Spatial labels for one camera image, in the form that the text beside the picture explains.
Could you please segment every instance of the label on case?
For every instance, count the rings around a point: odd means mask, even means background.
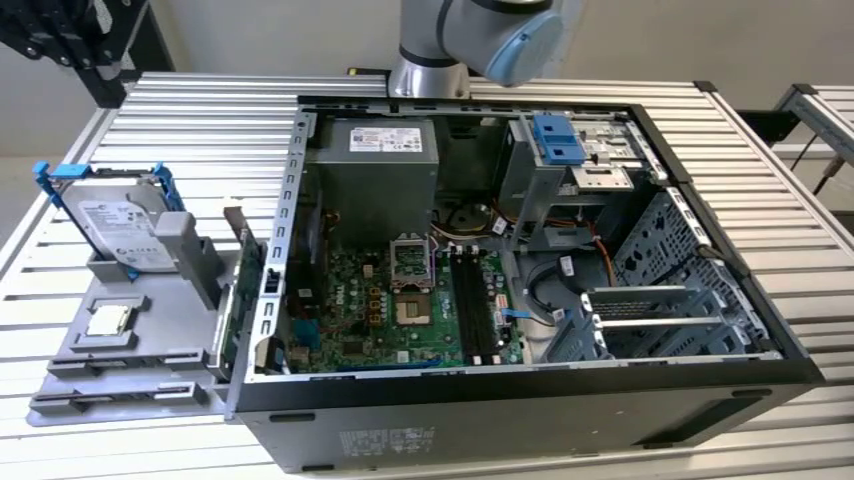
[[[420,152],[421,130],[419,128],[364,128],[349,131],[351,152]]]

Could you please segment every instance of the white wall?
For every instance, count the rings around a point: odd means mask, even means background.
[[[73,72],[0,44],[0,156],[64,153],[93,112]]]
[[[399,0],[160,3],[172,9],[193,71],[315,75],[393,65]]]
[[[711,80],[740,108],[854,85],[851,0],[588,0],[565,78]]]

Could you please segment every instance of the hard drive label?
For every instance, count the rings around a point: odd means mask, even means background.
[[[88,226],[118,262],[142,272],[175,266],[165,246],[154,237],[148,213],[138,205],[98,200],[84,200],[77,205]]]

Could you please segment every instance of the metal rail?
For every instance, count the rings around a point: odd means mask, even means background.
[[[381,96],[383,79],[145,75],[121,109],[109,112],[110,121],[78,146],[74,161],[117,168],[168,162],[199,233],[213,238],[217,249],[237,248],[220,214],[223,197],[243,199],[249,225],[259,240],[267,240],[296,95],[303,93]],[[754,480],[852,478],[851,239],[726,102],[691,83],[672,82],[544,80],[505,90],[473,80],[472,96],[646,106],[830,384],[692,450],[419,467],[352,477],[531,472],[531,478],[587,480],[752,474],[767,475]],[[88,247],[68,219],[50,209],[28,221],[21,242],[6,250],[13,260],[0,280],[0,478],[20,478],[12,475],[20,471],[42,478],[73,471],[77,477],[146,473],[145,478],[166,479],[191,475],[187,470],[208,475],[204,468],[224,469],[236,478],[284,478],[248,430],[224,425],[219,417],[26,426],[28,395],[38,388],[90,280]]]

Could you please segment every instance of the green circuit board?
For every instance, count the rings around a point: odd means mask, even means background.
[[[429,293],[391,290],[388,250],[337,250],[329,258],[325,308],[317,319],[319,342],[315,348],[291,338],[289,366],[301,373],[360,370],[443,368],[465,365],[455,312],[449,258],[436,252],[435,286]],[[365,275],[365,265],[371,274]],[[509,295],[500,261],[495,254],[483,257],[481,270],[489,287],[489,311],[495,299]],[[412,301],[429,309],[429,323],[400,324],[400,309],[416,309]],[[495,338],[504,334],[500,363],[521,363],[520,334],[512,324],[493,324]]]

